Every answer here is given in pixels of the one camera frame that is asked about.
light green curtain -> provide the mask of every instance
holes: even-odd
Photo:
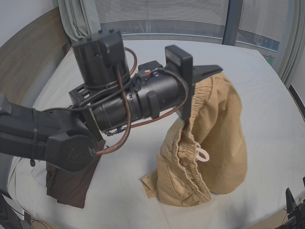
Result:
[[[52,0],[58,5],[66,34],[76,41],[100,30],[94,0]]]
[[[289,0],[283,37],[272,67],[289,88],[305,46],[305,0]]]

white fitted sheet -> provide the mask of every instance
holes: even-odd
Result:
[[[80,228],[244,228],[285,206],[285,189],[297,199],[305,176],[305,123],[289,92],[258,51],[212,43],[125,41],[139,64],[165,63],[171,44],[193,55],[194,65],[218,64],[237,89],[248,152],[244,183],[212,201],[179,208],[148,199],[140,178],[156,168],[156,154],[177,115],[131,130],[124,146],[101,157],[87,192],[85,207],[58,204],[32,176],[30,162],[15,158],[9,178],[12,198],[32,216],[63,229]],[[128,54],[129,65],[132,57]],[[70,51],[37,99],[43,110],[71,105],[68,92],[83,82]],[[105,136],[108,144],[121,136]]]

beige garment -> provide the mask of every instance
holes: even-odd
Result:
[[[247,173],[241,110],[240,98],[223,73],[198,82],[191,117],[174,122],[157,154],[157,169],[141,178],[147,196],[189,207],[211,201],[210,192],[234,191]],[[209,161],[196,159],[197,147],[208,152]]]

headboard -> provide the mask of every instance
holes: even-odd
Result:
[[[14,104],[21,104],[29,91],[39,94],[58,66],[49,70],[50,62],[58,58],[59,52],[63,56],[67,53],[68,40],[58,7],[21,29],[0,48],[0,93]],[[0,153],[0,192],[8,197],[6,185],[12,158]]]

wall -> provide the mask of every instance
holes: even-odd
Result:
[[[0,47],[27,24],[51,9],[52,0],[0,0]]]
[[[300,63],[295,70],[291,85],[305,105],[305,48]]]

